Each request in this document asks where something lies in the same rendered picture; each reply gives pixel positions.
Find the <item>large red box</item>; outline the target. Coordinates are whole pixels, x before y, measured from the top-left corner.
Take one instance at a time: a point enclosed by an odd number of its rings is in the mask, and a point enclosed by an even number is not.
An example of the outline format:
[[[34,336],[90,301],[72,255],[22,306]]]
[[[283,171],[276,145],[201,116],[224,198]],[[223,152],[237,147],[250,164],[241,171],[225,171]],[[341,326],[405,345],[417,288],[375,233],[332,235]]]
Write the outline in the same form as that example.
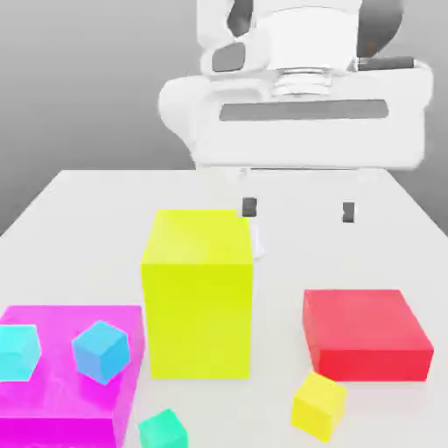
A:
[[[434,347],[399,290],[305,290],[313,369],[336,382],[424,382]]]

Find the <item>small blue cube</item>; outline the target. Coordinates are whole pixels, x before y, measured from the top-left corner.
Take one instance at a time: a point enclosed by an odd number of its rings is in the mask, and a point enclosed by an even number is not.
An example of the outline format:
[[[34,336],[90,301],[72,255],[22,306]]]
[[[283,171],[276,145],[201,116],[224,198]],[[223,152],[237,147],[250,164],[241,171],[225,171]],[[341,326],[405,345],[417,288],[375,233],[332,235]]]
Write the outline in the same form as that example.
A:
[[[100,320],[72,340],[72,349],[77,371],[101,385],[130,363],[129,335]]]

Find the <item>large magenta box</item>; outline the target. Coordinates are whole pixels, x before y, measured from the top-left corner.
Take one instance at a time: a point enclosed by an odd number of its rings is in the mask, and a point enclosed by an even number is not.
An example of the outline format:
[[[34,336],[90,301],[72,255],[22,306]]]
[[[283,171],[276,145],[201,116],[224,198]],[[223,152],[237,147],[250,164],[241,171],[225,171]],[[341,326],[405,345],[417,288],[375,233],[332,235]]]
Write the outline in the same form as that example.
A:
[[[127,333],[130,362],[102,385],[76,369],[73,341],[102,321]],[[10,305],[0,325],[34,325],[29,381],[0,382],[0,448],[122,448],[144,356],[138,305]]]

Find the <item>small green cube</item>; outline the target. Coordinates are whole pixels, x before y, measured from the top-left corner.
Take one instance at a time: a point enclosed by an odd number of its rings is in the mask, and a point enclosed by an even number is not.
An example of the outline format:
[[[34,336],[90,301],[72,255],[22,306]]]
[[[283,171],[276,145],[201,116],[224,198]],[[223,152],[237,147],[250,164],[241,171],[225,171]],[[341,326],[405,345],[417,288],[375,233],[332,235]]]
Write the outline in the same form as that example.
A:
[[[171,409],[138,425],[141,448],[188,448],[186,428]]]

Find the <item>large yellow box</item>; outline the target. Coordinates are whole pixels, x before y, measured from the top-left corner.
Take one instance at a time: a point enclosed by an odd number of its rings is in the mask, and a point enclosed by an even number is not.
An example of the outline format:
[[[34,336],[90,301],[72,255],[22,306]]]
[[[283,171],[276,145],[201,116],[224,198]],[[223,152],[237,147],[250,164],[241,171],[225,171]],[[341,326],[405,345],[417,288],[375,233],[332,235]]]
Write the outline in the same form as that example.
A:
[[[141,272],[152,378],[249,378],[248,219],[235,210],[158,210]]]

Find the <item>small yellow cube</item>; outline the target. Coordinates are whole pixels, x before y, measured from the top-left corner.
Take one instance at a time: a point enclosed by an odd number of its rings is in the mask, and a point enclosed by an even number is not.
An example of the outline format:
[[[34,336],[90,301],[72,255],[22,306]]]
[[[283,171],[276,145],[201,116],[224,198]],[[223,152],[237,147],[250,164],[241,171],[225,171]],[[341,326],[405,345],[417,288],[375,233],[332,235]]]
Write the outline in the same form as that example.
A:
[[[328,442],[343,417],[347,388],[311,371],[293,397],[291,424]]]

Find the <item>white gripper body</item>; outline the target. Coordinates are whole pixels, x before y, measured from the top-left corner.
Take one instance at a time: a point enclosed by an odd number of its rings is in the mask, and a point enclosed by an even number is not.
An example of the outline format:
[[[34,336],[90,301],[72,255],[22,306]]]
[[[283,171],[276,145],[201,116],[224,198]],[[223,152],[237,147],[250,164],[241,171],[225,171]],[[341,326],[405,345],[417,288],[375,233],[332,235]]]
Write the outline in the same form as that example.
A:
[[[368,70],[332,78],[327,95],[275,97],[296,74],[169,80],[162,122],[203,167],[412,170],[424,159],[431,68]]]

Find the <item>small cyan cube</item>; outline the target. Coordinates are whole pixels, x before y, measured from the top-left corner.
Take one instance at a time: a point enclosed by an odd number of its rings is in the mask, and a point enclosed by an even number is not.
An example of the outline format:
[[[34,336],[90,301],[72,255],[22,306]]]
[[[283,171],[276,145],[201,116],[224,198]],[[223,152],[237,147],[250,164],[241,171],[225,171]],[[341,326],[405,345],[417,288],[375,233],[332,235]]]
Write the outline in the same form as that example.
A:
[[[0,382],[28,382],[41,353],[35,325],[0,325]]]

